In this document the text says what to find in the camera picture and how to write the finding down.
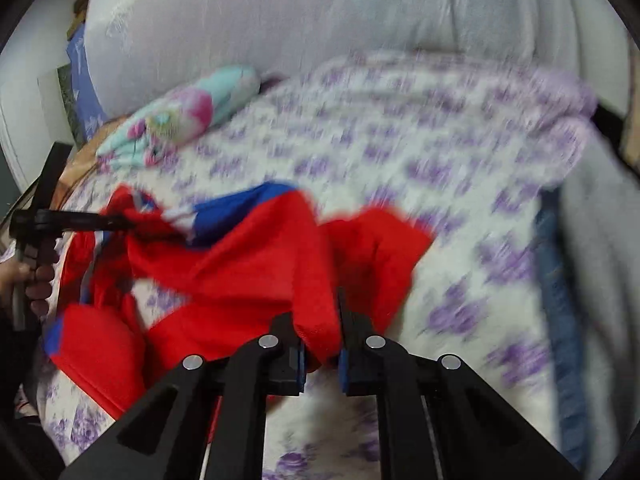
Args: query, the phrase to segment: red garment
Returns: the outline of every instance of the red garment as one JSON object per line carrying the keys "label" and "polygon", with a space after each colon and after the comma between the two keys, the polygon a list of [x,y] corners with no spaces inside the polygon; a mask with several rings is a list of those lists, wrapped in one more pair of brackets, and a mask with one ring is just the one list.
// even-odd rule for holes
{"label": "red garment", "polygon": [[[296,190],[260,203],[207,248],[185,245],[160,210],[137,211],[126,188],[114,193],[104,213],[123,213],[137,227],[112,234],[96,259],[91,305],[78,297],[95,235],[74,235],[62,271],[62,318],[46,347],[114,418],[185,356],[228,356],[266,333],[283,312],[292,311],[298,335],[325,362],[340,349],[337,285],[345,286],[350,308],[369,314],[383,333],[432,242],[382,208],[318,227]],[[137,278],[152,278],[189,299],[144,330],[129,292]]]}

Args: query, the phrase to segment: round metal pivot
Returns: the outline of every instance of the round metal pivot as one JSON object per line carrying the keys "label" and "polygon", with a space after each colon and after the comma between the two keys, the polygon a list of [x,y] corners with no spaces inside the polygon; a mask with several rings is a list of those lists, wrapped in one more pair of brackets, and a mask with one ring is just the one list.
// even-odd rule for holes
{"label": "round metal pivot", "polygon": [[455,355],[445,355],[440,362],[447,370],[457,370],[462,366],[462,361]]}
{"label": "round metal pivot", "polygon": [[203,364],[204,360],[199,355],[190,355],[185,357],[182,361],[182,366],[187,370],[197,370]]}
{"label": "round metal pivot", "polygon": [[379,335],[370,335],[365,341],[369,348],[382,348],[385,344],[385,338]]}
{"label": "round metal pivot", "polygon": [[273,348],[279,343],[278,338],[272,334],[263,335],[258,339],[258,345],[262,348]]}

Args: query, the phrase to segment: gray fabric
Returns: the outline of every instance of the gray fabric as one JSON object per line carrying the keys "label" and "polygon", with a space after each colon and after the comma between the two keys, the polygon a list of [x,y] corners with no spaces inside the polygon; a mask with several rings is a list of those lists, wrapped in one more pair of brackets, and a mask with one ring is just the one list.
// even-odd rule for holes
{"label": "gray fabric", "polygon": [[599,478],[640,415],[640,187],[602,139],[562,186],[561,225],[584,321],[587,478]]}

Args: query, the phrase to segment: person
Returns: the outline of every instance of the person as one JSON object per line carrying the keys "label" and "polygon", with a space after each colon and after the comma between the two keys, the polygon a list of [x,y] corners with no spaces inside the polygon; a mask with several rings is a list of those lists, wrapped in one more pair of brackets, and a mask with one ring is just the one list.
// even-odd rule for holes
{"label": "person", "polygon": [[0,463],[8,478],[58,478],[64,463],[40,426],[37,416],[15,418],[14,399],[31,367],[40,333],[16,333],[12,327],[12,293],[25,283],[30,309],[39,317],[49,311],[53,265],[58,262],[55,240],[46,240],[33,270],[15,256],[0,263]]}

